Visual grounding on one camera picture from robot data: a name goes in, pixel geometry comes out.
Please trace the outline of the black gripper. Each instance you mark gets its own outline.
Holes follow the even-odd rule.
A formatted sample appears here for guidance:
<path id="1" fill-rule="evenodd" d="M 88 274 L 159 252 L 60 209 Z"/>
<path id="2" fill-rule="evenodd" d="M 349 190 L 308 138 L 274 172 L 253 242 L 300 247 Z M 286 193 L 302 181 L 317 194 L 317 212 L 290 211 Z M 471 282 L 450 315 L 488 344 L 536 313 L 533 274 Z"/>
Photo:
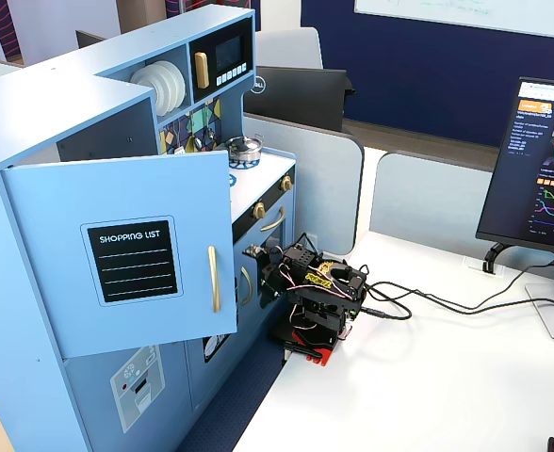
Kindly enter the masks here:
<path id="1" fill-rule="evenodd" d="M 286 280 L 279 269 L 282 260 L 282 254 L 261 254 L 256 259 L 259 304 L 262 309 L 265 309 L 270 301 L 278 300 L 285 291 Z"/>

